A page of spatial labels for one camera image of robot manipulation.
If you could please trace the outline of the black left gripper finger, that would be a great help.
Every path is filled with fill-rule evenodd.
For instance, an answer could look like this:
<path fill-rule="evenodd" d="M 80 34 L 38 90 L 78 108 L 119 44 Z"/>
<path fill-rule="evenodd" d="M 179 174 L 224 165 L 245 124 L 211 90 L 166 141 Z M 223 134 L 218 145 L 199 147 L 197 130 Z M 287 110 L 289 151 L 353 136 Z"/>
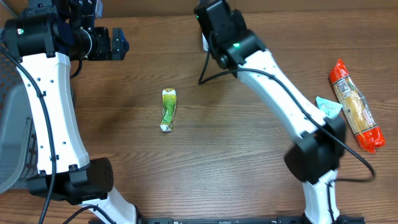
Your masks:
<path fill-rule="evenodd" d="M 129 47 L 129 42 L 125 38 L 122 28 L 115 27 L 112 29 L 112 33 L 113 33 L 113 39 L 112 39 L 113 47 Z"/>
<path fill-rule="evenodd" d="M 112 60 L 124 60 L 125 55 L 129 51 L 129 47 L 127 46 L 122 46 L 120 48 L 113 47 L 112 49 Z"/>

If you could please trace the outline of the green yellow sachet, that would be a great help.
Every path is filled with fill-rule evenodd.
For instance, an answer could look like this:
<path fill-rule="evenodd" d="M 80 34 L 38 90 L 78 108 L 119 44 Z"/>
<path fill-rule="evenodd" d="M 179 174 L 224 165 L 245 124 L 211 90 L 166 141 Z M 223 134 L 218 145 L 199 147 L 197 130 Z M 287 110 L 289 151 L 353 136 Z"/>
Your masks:
<path fill-rule="evenodd" d="M 173 88 L 162 90 L 162 121 L 160 129 L 167 133 L 173 130 L 174 116 L 177 107 L 177 93 Z"/>

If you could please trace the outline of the teal wet wipes pack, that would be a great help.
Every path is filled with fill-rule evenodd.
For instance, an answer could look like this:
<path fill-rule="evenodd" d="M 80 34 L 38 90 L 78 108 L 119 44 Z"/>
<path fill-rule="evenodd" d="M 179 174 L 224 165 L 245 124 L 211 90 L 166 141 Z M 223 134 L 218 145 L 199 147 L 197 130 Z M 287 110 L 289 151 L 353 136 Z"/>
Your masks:
<path fill-rule="evenodd" d="M 317 107 L 324 112 L 330 119 L 336 118 L 341 109 L 343 108 L 343 105 L 334 101 L 330 101 L 325 98 L 321 97 L 316 97 L 316 104 Z"/>

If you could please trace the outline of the orange spaghetti pack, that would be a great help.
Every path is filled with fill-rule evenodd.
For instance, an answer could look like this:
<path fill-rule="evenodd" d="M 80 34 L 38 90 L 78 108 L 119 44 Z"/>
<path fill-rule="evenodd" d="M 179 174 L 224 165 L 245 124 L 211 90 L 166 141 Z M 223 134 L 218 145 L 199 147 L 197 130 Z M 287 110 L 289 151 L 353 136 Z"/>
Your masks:
<path fill-rule="evenodd" d="M 380 126 L 375 122 L 365 96 L 352 81 L 345 63 L 339 59 L 329 75 L 343 113 L 361 148 L 375 153 L 386 140 Z"/>

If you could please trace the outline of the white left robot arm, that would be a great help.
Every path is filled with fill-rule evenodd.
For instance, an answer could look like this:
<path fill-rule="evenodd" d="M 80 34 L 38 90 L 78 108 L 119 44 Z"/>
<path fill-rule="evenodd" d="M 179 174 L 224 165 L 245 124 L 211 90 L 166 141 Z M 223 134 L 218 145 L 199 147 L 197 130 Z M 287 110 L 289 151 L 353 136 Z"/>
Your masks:
<path fill-rule="evenodd" d="M 78 130 L 71 63 L 122 60 L 129 43 L 120 28 L 95 26 L 100 0 L 30 1 L 6 21 L 1 52 L 16 65 L 29 97 L 38 145 L 32 195 L 92 211 L 104 223 L 142 223 L 114 186 L 109 159 L 90 159 Z"/>

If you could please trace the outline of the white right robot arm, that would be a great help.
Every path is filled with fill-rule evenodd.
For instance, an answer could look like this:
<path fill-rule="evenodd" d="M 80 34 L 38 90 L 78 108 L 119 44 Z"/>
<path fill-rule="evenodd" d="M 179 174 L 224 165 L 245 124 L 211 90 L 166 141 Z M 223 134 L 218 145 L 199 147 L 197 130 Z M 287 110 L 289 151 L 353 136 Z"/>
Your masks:
<path fill-rule="evenodd" d="M 257 93 L 293 142 L 284 156 L 302 182 L 305 223 L 338 223 L 335 180 L 345 151 L 345 124 L 330 119 L 287 78 L 265 43 L 246 27 L 243 15 L 226 1 L 200 1 L 194 13 L 208 53 L 223 69 Z"/>

